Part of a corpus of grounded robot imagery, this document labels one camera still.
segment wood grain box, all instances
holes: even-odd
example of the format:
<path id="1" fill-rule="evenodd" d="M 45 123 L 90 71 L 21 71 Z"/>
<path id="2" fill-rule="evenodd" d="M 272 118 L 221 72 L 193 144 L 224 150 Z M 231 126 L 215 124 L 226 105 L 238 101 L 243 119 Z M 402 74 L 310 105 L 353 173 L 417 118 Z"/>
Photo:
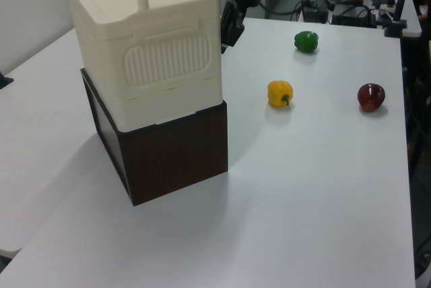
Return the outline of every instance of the wood grain box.
<path id="1" fill-rule="evenodd" d="M 86 70 L 81 74 L 96 129 L 133 205 L 228 171 L 225 101 L 190 116 L 122 133 Z"/>

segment yellow object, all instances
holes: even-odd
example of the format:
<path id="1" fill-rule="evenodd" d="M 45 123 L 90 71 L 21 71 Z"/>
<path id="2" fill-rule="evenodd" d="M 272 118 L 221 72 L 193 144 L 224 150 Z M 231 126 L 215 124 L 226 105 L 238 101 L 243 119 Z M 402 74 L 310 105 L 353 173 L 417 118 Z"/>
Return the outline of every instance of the yellow object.
<path id="1" fill-rule="evenodd" d="M 287 81 L 272 81 L 268 84 L 268 101 L 274 106 L 289 105 L 294 98 L 294 89 Z"/>

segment green bell pepper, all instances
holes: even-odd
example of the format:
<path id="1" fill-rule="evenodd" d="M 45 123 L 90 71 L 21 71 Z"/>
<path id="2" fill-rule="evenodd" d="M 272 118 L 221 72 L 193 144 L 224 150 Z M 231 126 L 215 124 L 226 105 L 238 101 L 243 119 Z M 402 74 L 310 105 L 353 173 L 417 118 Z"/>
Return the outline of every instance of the green bell pepper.
<path id="1" fill-rule="evenodd" d="M 295 36 L 295 46 L 302 52 L 310 53 L 317 48 L 318 39 L 315 32 L 302 31 Z"/>

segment ribbed panel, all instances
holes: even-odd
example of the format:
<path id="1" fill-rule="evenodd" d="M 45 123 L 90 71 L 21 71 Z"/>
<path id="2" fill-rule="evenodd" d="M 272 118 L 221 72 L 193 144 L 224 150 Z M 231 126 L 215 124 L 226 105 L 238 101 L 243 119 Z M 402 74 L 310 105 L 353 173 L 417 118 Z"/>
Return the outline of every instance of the ribbed panel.
<path id="1" fill-rule="evenodd" d="M 125 57 L 127 80 L 135 85 L 162 81 L 199 71 L 208 60 L 208 43 L 202 34 L 136 46 Z"/>

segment pepper stem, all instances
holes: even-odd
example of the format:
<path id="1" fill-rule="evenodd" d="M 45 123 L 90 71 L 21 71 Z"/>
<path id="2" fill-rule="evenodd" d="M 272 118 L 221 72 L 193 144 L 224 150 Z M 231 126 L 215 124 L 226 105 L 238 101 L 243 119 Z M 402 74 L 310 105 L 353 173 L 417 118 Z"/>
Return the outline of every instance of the pepper stem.
<path id="1" fill-rule="evenodd" d="M 286 102 L 286 105 L 289 106 L 289 95 L 285 94 L 281 97 L 282 101 Z"/>

